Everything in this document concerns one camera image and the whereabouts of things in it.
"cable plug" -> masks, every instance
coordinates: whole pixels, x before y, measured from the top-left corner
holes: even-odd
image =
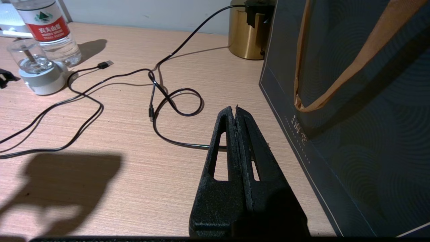
[[[152,104],[149,105],[149,119],[151,122],[154,121],[154,107],[152,106]]]
[[[105,62],[102,62],[102,63],[99,63],[98,65],[97,65],[97,67],[98,68],[100,68],[100,69],[105,69],[105,68],[108,68],[109,66],[111,66],[111,65],[113,65],[114,63],[112,62],[112,61],[105,61]]]

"plastic bottle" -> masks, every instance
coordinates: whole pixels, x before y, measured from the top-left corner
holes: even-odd
[[[53,61],[74,66],[81,52],[55,0],[11,0],[35,40]]]

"bag handle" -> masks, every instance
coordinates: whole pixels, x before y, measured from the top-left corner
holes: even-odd
[[[360,71],[372,58],[390,41],[398,30],[427,2],[427,0],[390,0],[378,22],[358,53],[349,65],[327,91],[309,106],[305,107],[298,96],[298,81],[303,57],[304,40],[310,18],[310,0],[306,0],[300,33],[297,42],[296,68],[294,78],[294,106],[301,112],[310,112],[322,108],[334,93],[358,71]]]

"small humidifier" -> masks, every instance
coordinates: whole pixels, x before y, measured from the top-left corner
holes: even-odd
[[[49,60],[37,41],[15,41],[8,51],[19,66],[19,75],[35,94],[49,95],[64,87],[67,67]]]

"wooden desk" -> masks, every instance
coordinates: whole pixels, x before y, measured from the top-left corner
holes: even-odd
[[[84,58],[91,56],[72,70],[107,60],[115,62],[107,69],[82,75],[73,83],[77,90],[115,74],[153,68],[189,35],[80,23],[69,26]],[[12,41],[0,38],[0,68],[17,74],[17,66],[6,51]],[[194,88],[204,98],[205,107],[199,115],[187,118],[166,105],[157,122],[160,132],[174,140],[206,144],[220,110],[229,105],[246,109],[257,121],[302,205],[311,234],[334,235],[258,87],[263,62],[238,58],[226,45],[227,36],[197,34],[177,58],[161,66],[163,84],[169,91]],[[147,116],[151,88],[146,72],[111,80],[92,94],[104,103],[103,114],[68,149],[0,160],[0,207],[4,208],[0,209],[0,235],[31,239],[54,226],[51,232],[60,235],[187,236],[206,151],[172,145],[154,133]],[[22,80],[10,83],[0,90],[0,138],[24,128],[53,103],[72,96],[67,89],[36,96]],[[161,99],[157,91],[154,104]],[[198,106],[192,95],[179,96],[175,101],[183,112]],[[54,109],[15,150],[64,145],[97,108],[96,103],[83,99]],[[23,137],[1,144],[0,149]],[[100,161],[88,154],[109,156]],[[225,179],[225,153],[220,153],[218,163],[216,177]],[[5,208],[11,199],[12,206]]]

